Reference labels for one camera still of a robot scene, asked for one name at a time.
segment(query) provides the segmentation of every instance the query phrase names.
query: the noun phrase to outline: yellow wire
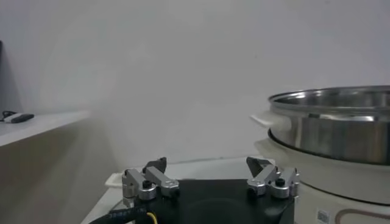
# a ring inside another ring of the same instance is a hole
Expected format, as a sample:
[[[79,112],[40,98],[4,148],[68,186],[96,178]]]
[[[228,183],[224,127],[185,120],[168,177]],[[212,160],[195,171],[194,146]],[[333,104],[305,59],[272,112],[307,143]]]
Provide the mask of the yellow wire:
[[[147,214],[150,218],[152,218],[153,224],[158,224],[158,223],[157,223],[157,218],[156,218],[156,216],[155,216],[153,213],[147,212],[146,214]]]

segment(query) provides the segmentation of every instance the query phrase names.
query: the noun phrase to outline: label sticker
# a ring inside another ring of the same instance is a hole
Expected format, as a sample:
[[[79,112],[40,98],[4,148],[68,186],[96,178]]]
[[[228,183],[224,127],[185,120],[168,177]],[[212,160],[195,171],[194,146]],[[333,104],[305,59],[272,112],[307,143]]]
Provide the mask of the label sticker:
[[[329,224],[330,221],[329,212],[326,212],[321,209],[317,209],[316,220],[318,224]]]

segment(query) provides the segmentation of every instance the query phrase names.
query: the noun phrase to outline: metal clamp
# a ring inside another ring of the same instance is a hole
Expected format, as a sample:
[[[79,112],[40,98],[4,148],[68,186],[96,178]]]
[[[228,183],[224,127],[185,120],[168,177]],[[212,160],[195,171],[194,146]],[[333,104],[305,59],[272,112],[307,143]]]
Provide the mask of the metal clamp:
[[[163,196],[176,198],[180,195],[179,182],[168,178],[154,166],[146,168],[145,177],[160,187]]]
[[[122,175],[122,193],[124,198],[138,196],[141,200],[151,200],[156,197],[157,187],[136,169],[129,169]]]
[[[271,183],[271,194],[275,198],[298,196],[299,174],[295,168],[286,168],[278,179]]]
[[[278,178],[279,175],[277,167],[267,165],[255,178],[247,180],[248,190],[255,196],[264,195],[268,183]]]

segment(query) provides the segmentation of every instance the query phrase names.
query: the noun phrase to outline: black screw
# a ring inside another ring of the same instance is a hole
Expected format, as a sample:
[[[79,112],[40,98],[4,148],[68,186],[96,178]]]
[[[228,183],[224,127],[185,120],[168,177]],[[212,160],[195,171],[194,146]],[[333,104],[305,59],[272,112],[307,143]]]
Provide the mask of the black screw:
[[[285,185],[285,181],[284,181],[284,179],[281,179],[281,178],[278,178],[276,181],[275,181],[275,185],[277,186],[277,187],[283,187],[284,185]]]
[[[150,182],[149,180],[144,180],[142,182],[142,188],[143,189],[149,189],[152,187],[152,182]]]

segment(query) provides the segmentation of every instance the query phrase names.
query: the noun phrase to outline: steel bowl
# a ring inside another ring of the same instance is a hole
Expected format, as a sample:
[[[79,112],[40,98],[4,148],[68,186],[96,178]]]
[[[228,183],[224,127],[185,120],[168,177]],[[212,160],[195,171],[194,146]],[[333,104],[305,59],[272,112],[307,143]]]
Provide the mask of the steel bowl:
[[[252,116],[284,146],[326,158],[390,165],[390,86],[310,89],[271,96]]]

